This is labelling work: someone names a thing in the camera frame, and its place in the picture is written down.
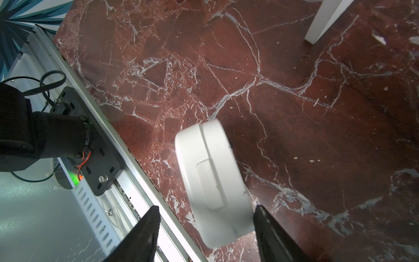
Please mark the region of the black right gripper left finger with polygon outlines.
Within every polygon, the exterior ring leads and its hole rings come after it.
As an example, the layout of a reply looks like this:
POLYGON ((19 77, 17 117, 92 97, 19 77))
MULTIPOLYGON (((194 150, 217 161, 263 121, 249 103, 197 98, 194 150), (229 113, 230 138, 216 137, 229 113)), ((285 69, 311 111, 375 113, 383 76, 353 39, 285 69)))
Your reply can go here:
POLYGON ((137 225, 104 261, 153 262, 157 249, 160 222, 159 207, 151 206, 137 225))

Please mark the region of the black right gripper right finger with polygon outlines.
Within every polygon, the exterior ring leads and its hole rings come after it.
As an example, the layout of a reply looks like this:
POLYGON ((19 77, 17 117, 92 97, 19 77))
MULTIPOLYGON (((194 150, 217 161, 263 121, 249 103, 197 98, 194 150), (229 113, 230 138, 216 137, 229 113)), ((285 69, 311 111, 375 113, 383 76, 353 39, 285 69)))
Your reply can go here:
POLYGON ((253 222, 262 262, 312 261, 264 206, 256 207, 253 222))

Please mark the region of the white square alarm clock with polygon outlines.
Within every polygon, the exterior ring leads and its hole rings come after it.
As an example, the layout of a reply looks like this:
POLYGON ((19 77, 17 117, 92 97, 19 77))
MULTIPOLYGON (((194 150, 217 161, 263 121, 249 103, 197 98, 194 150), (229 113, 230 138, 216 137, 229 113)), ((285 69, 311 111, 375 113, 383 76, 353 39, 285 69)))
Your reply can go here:
POLYGON ((178 132, 175 149, 204 244, 218 248, 254 231, 252 203, 220 121, 198 123, 178 132))

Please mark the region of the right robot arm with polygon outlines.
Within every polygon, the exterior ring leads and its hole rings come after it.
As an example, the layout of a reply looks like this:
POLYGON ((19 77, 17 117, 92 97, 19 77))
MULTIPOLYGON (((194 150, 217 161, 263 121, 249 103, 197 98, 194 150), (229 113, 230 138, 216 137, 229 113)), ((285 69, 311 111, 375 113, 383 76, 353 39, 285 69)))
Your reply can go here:
MULTIPOLYGON (((1 84, 1 171, 25 170, 42 158, 76 156, 88 146, 93 127, 79 117, 33 112, 18 89, 1 84)), ((309 262, 310 257, 268 210, 253 211, 259 256, 263 262, 309 262)), ((161 216, 152 206, 107 262, 152 262, 161 216)))

